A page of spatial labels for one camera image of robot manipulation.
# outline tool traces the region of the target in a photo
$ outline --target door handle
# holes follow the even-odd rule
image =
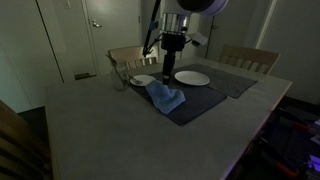
[[[92,20],[91,22],[92,22],[92,26],[93,26],[93,27],[95,27],[95,28],[102,28],[102,25],[98,24],[95,19]]]

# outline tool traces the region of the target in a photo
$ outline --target gray placemat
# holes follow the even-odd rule
[[[151,76],[155,77],[159,81],[162,80],[161,73],[152,74]],[[134,91],[136,91],[153,105],[152,99],[145,87],[137,87],[134,85],[130,86]],[[225,96],[223,93],[213,90],[209,87],[188,86],[181,84],[174,79],[171,80],[169,88],[182,90],[186,98],[185,102],[180,104],[169,114],[166,114],[169,119],[180,126],[191,122],[227,98],[227,96]]]
[[[191,64],[174,70],[173,74],[179,71],[197,71],[210,78],[208,87],[223,94],[238,99],[247,89],[257,81],[217,70],[202,64]]]

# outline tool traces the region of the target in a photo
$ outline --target white plate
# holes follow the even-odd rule
[[[178,81],[192,86],[203,86],[210,82],[208,76],[194,71],[180,71],[174,77]]]
[[[146,86],[149,84],[151,81],[156,80],[156,78],[149,76],[149,75],[138,75],[138,76],[133,76],[136,80],[142,81],[141,84],[136,84],[132,79],[130,79],[130,83],[135,85],[135,86]]]

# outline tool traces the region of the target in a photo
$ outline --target door frame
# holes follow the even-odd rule
[[[269,2],[269,4],[268,4],[267,12],[265,14],[265,17],[264,17],[264,20],[263,20],[263,24],[260,27],[260,32],[259,32],[258,38],[257,38],[256,43],[255,43],[255,48],[256,49],[259,49],[260,46],[261,46],[261,43],[262,43],[263,38],[264,38],[264,35],[265,35],[265,33],[266,33],[267,29],[268,29],[271,17],[272,17],[273,12],[274,12],[274,10],[276,8],[277,2],[278,2],[278,0],[271,0]]]
[[[87,22],[86,23],[86,29],[87,29],[89,42],[90,42],[90,50],[91,50],[91,54],[92,54],[94,68],[96,70],[97,76],[99,76],[100,75],[100,71],[99,71],[99,67],[98,67],[98,60],[97,60],[96,50],[95,50],[94,41],[93,41],[93,35],[92,35],[92,32],[91,32],[91,27],[90,27],[91,26],[91,22],[90,22],[90,18],[89,18],[88,9],[87,9],[87,2],[86,2],[86,0],[81,0],[81,2],[82,2],[84,19]]]
[[[84,18],[86,20],[86,28],[87,28],[87,33],[88,33],[88,37],[89,37],[89,41],[90,41],[90,47],[91,47],[91,53],[92,53],[92,59],[93,59],[93,62],[94,62],[94,67],[95,67],[95,70],[96,70],[96,73],[97,75],[101,75],[101,72],[99,70],[99,67],[98,67],[98,58],[97,58],[97,55],[96,55],[96,50],[95,50],[95,45],[94,45],[94,39],[93,39],[93,34],[92,34],[92,31],[91,31],[91,20],[89,18],[89,13],[88,13],[88,8],[87,8],[87,0],[81,0],[82,2],[82,7],[83,7],[83,15],[84,15]],[[140,43],[142,44],[142,41],[141,41],[141,37],[142,37],[142,23],[141,23],[141,0],[138,0],[138,11],[139,11],[139,39],[140,39]]]

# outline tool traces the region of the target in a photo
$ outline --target clear glass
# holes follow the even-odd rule
[[[113,64],[111,69],[112,86],[117,91],[126,90],[129,86],[128,68],[126,63]]]

